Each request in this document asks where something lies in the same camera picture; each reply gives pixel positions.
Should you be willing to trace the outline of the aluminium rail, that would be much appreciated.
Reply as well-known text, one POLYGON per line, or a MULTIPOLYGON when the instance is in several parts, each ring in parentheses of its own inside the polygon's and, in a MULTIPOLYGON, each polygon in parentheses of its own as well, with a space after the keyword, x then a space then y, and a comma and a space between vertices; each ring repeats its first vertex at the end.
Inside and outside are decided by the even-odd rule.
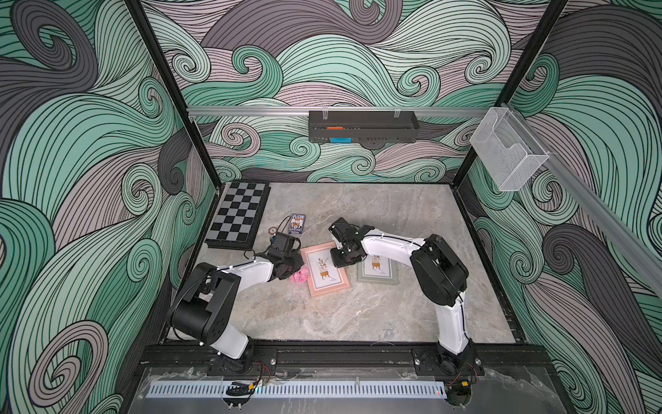
POLYGON ((189 117, 305 117, 320 111, 324 117, 331 112, 386 112, 398 117, 404 111, 418 117, 482 117, 489 107, 305 107, 305 106, 189 106, 189 117))
POLYGON ((527 145, 541 149, 548 159, 544 163, 596 227, 611 241, 617 253, 639 275, 641 284, 661 295, 661 258, 646 246, 600 198, 598 173, 591 166, 588 152, 570 129, 551 117, 536 116, 526 120, 513 106, 511 110, 527 145))

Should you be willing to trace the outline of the black grey chessboard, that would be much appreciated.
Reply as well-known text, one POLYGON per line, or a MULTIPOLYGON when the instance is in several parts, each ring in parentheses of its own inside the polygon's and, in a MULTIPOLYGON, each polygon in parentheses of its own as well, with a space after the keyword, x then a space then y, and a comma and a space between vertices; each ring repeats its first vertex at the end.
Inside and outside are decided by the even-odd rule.
POLYGON ((267 183, 232 182, 206 235, 209 248, 246 251, 253 248, 271 187, 267 183))

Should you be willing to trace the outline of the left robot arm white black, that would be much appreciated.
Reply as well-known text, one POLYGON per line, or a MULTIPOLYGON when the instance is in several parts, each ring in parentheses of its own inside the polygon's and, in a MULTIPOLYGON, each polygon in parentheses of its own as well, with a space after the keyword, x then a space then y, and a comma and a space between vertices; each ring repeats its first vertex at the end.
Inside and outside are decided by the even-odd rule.
POLYGON ((247 289, 293 276, 303 267, 301 241, 284 233, 253 260, 217 267, 200 263, 179 288, 167 322, 177 338, 190 337, 232 360, 246 357, 250 338, 229 320, 237 295, 247 289))

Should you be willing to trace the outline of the clear acrylic wall holder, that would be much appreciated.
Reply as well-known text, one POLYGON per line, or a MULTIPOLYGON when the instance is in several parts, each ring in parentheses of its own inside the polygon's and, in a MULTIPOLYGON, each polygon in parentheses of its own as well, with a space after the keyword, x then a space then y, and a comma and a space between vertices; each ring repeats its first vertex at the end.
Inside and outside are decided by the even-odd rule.
POLYGON ((520 191, 549 158, 525 118, 508 106, 490 108, 470 143, 498 191, 505 193, 520 191))

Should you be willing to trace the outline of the green picture frame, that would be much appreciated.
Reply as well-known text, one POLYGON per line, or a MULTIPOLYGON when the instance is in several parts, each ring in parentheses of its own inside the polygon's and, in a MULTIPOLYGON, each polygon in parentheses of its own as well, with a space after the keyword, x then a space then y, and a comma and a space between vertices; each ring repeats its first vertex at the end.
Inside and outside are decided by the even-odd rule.
POLYGON ((357 281, 383 285, 397 285, 398 272, 390 260, 379 255, 368 255, 357 265, 357 281))

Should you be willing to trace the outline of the pink cloth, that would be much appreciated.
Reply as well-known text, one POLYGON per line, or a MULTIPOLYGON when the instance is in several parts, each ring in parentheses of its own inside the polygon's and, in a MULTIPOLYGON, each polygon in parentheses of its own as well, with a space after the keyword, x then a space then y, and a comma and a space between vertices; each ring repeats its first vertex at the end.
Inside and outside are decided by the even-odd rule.
POLYGON ((303 284, 308 281, 309 277, 310 277, 310 270, 308 269, 308 267, 304 266, 300 270, 295 272, 295 274, 293 274, 291 277, 289 277, 289 280, 291 281, 291 283, 294 284, 303 284))

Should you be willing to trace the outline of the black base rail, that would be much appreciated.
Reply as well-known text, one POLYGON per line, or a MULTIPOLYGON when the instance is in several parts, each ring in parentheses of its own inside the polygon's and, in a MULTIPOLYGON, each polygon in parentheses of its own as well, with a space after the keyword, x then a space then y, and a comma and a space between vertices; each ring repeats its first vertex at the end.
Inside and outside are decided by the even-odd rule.
POLYGON ((202 367, 208 374, 292 376, 307 368, 401 369, 418 376, 453 379, 482 375, 488 367, 545 367, 541 346, 478 343, 452 356, 436 343, 321 342, 258 340, 239 360, 190 342, 148 347, 140 367, 202 367))

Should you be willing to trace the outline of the aluminium right side rail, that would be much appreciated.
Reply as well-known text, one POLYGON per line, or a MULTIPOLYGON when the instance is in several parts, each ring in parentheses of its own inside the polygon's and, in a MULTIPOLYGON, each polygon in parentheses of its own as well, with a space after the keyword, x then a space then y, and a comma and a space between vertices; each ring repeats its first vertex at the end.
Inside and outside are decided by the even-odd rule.
POLYGON ((639 275, 641 284, 661 295, 661 258, 646 246, 600 198, 598 173, 591 166, 588 152, 570 129, 551 117, 536 116, 526 120, 513 106, 511 110, 527 145, 541 149, 548 159, 544 163, 596 227, 611 241, 617 253, 639 275))

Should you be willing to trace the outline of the playing card box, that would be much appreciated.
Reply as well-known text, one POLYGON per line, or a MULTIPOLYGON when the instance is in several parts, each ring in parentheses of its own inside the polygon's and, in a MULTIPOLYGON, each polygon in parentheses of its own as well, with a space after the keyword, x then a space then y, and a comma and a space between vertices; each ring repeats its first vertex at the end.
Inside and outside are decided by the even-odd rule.
POLYGON ((288 234, 301 236, 305 225, 306 216, 304 214, 293 213, 288 224, 288 234))

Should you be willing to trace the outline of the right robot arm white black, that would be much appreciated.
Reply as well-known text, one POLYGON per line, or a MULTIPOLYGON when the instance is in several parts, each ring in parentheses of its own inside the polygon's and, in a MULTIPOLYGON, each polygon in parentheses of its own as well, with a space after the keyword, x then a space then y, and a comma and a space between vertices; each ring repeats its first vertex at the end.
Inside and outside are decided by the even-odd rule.
POLYGON ((379 256, 413 269, 422 293, 435 307, 440 353, 460 357, 467 352, 472 342, 464 307, 469 271, 444 238, 396 236, 342 217, 330 224, 329 232, 335 243, 331 258, 338 268, 379 256))

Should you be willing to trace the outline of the black wall shelf tray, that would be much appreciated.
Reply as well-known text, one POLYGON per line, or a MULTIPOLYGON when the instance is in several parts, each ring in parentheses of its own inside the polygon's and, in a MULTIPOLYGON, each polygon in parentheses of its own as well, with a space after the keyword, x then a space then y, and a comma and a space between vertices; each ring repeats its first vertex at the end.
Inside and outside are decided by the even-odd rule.
POLYGON ((398 117, 386 112, 320 111, 308 115, 308 136, 314 143, 360 143, 379 146, 386 143, 412 143, 421 126, 414 112, 404 111, 398 117))

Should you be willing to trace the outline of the aluminium back rail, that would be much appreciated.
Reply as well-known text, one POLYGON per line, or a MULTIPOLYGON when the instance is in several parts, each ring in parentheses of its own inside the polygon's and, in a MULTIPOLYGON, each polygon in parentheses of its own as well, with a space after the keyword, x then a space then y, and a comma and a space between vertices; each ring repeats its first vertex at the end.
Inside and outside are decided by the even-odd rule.
POLYGON ((418 117, 482 117, 489 107, 305 107, 305 106, 189 106, 189 117, 305 117, 320 111, 324 117, 331 112, 386 112, 398 117, 404 111, 418 117))

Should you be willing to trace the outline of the pink picture frame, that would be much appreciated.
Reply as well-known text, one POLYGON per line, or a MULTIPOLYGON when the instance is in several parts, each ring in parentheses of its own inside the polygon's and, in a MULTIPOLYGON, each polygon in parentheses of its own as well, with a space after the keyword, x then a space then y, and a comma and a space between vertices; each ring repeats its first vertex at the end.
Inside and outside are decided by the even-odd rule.
POLYGON ((345 269, 336 267, 332 261, 331 249, 335 247, 336 244, 330 241, 301 250, 303 262, 310 272, 308 286, 312 298, 350 288, 345 269))

